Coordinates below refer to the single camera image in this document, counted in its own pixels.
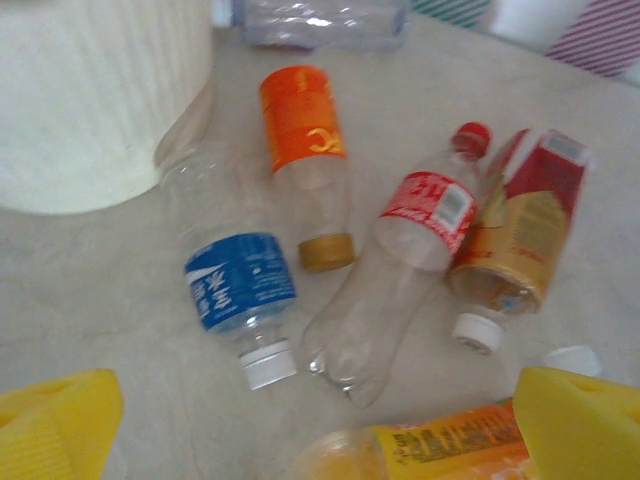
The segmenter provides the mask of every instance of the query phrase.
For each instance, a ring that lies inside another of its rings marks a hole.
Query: bottle cap
[[[451,142],[456,150],[471,152],[477,160],[484,157],[489,149],[491,130],[484,123],[465,123],[453,135]]]
[[[286,340],[249,352],[240,357],[240,363],[251,390],[266,387],[297,372]]]
[[[546,367],[557,368],[567,372],[597,377],[602,373],[602,366],[596,353],[588,345],[572,345],[547,353],[542,359]]]
[[[504,335],[504,329],[496,322],[473,313],[463,313],[453,329],[454,340],[473,348],[482,355],[495,352]]]
[[[216,28],[233,26],[232,0],[213,0],[211,2],[211,24]]]
[[[317,237],[298,245],[302,267],[309,272],[342,268],[355,260],[353,238],[348,233]]]

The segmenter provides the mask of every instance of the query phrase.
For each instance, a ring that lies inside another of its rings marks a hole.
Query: white ribbed container
[[[156,149],[209,121],[210,6],[0,1],[0,206],[75,213],[153,187]]]

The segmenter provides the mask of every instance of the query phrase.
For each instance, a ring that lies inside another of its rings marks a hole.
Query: juice bottle
[[[535,480],[511,402],[418,425],[345,430],[308,448],[287,480]]]
[[[544,302],[593,156],[555,130],[523,130],[497,155],[487,205],[454,260],[453,337],[488,354],[509,318]]]

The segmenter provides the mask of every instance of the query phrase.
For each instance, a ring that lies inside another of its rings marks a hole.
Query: empty bottle
[[[511,401],[425,423],[342,430],[321,438],[285,480],[533,480],[539,478]]]
[[[265,79],[260,94],[274,180],[297,229],[303,268],[349,265],[349,167],[329,77],[309,65],[283,68]]]
[[[342,287],[305,330],[309,370],[355,404],[380,395],[409,321],[460,247],[477,209],[477,160],[489,142],[487,127],[465,124],[448,149],[405,177]]]
[[[392,50],[404,42],[408,12],[405,0],[213,0],[212,23],[241,28],[254,45]]]
[[[512,318],[540,309],[593,160],[555,130],[522,130],[500,150],[490,199],[449,274],[463,305],[455,340],[492,353]]]
[[[162,164],[161,188],[202,325],[235,342],[253,390],[296,373],[278,315],[296,292],[256,177],[236,156],[211,144],[182,150]]]

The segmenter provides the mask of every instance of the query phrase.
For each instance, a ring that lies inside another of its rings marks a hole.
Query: soda bottle
[[[467,123],[449,148],[404,178],[347,279],[303,334],[308,369],[359,406],[382,392],[409,321],[471,225],[481,188],[477,161],[490,139],[486,126]]]
[[[302,267],[324,272],[353,262],[349,167],[326,73],[283,68],[260,87],[278,193],[296,225]]]

